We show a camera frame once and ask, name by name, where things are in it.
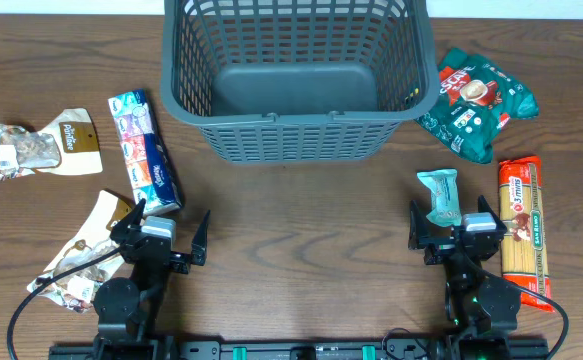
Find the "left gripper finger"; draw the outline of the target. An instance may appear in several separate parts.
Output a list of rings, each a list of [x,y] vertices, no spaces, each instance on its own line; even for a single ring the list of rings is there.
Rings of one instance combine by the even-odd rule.
[[[211,211],[207,211],[191,243],[191,264],[204,266],[207,259],[207,232]]]
[[[110,239],[117,244],[126,243],[131,236],[138,232],[143,219],[146,200],[142,199],[124,218],[111,230]]]

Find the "Kleenex tissue multipack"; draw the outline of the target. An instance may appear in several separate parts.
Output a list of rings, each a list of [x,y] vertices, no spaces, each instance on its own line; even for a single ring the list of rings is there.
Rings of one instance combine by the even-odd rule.
[[[144,215],[157,216],[183,206],[172,166],[143,89],[108,99],[135,203]]]

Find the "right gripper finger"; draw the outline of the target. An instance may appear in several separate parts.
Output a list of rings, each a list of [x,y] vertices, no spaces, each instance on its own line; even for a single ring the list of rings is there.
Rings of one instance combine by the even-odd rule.
[[[493,224],[493,229],[495,231],[504,230],[504,223],[491,208],[484,195],[480,195],[477,198],[477,207],[479,213],[484,214],[485,216],[488,217],[489,222]]]
[[[408,248],[410,250],[424,249],[429,242],[428,226],[425,222],[425,217],[415,200],[409,204],[410,210],[410,230],[408,239]]]

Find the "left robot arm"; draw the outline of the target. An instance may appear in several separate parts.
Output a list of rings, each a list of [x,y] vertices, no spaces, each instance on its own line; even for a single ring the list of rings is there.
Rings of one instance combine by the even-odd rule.
[[[144,217],[145,204],[140,201],[110,233],[122,259],[133,269],[130,276],[112,278],[96,292],[96,359],[179,357],[175,338],[155,334],[155,325],[170,276],[188,274],[193,266],[205,264],[210,215],[204,215],[191,250],[182,253],[172,249],[176,223],[163,217]]]

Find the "teal snack bar wrapper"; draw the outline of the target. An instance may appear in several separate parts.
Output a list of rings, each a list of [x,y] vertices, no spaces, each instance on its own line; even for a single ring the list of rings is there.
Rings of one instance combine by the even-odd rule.
[[[418,172],[417,178],[431,192],[430,213],[427,220],[439,227],[459,226],[462,215],[457,188],[457,170],[439,169]]]

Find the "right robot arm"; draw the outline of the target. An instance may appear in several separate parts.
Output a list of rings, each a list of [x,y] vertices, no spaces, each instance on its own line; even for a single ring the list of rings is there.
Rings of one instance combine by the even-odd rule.
[[[517,328],[520,292],[482,263],[500,249],[507,228],[482,196],[448,236],[431,234],[411,201],[408,248],[422,250],[426,265],[445,271],[445,314],[455,328],[427,345],[430,359],[509,359],[508,334]]]

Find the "beige Pantree pouch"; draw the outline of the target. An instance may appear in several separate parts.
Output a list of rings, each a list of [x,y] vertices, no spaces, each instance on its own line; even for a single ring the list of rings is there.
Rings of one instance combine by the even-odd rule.
[[[36,173],[80,176],[102,170],[97,133],[84,108],[63,110],[39,131],[0,124],[0,182]]]
[[[111,230],[130,210],[124,200],[106,190],[100,191],[93,210],[77,234],[67,241],[43,273],[27,286],[27,290],[33,292],[54,276],[115,250],[118,245],[110,239]],[[92,308],[97,290],[112,278],[123,263],[120,255],[112,256],[56,281],[42,290],[40,296],[71,311],[83,313]]]

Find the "green Nescafe coffee bag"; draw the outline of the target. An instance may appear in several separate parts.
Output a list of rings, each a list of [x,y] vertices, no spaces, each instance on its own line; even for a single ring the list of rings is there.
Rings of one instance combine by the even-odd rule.
[[[453,48],[439,77],[434,106],[416,123],[464,160],[490,163],[492,142],[510,120],[539,115],[532,91],[483,55]]]

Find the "orange spaghetti pack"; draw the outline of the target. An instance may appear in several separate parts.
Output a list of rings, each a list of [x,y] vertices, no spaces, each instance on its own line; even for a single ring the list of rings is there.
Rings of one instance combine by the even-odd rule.
[[[502,276],[549,299],[552,281],[548,269],[543,216],[541,160],[529,156],[500,163],[499,217],[507,227],[502,241]]]

